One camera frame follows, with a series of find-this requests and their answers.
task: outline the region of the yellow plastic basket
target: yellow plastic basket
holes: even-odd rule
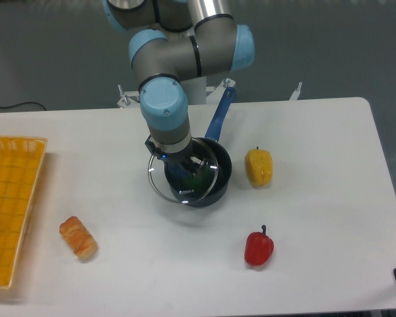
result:
[[[47,139],[0,136],[0,288],[11,286]]]

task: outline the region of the blue handle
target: blue handle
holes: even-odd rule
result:
[[[218,141],[218,139],[220,139],[220,133],[222,131],[224,117],[226,117],[227,111],[229,110],[230,104],[235,99],[235,96],[235,88],[227,87],[223,93],[222,98],[220,99],[220,103],[217,106],[216,112],[214,113],[213,119],[211,120],[205,137],[215,141]]]

